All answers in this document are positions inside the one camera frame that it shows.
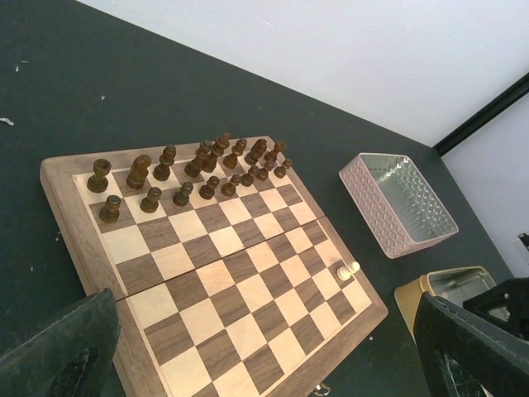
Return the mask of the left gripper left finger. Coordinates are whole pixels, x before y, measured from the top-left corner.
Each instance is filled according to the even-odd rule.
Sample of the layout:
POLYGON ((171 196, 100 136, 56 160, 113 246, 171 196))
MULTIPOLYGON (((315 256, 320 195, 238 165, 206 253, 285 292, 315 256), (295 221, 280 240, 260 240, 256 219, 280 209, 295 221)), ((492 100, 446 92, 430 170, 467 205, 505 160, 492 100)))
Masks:
POLYGON ((1 355, 1 395, 99 396, 120 331, 109 288, 71 304, 1 355))

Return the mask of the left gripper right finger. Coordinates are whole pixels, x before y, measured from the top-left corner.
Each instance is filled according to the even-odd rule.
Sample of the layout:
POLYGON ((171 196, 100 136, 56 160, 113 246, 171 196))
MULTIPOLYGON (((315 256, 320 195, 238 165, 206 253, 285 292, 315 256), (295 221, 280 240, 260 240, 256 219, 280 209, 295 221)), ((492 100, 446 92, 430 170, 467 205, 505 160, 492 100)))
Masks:
POLYGON ((528 280, 514 278, 461 306, 424 293, 413 333, 433 396, 528 394, 528 280))

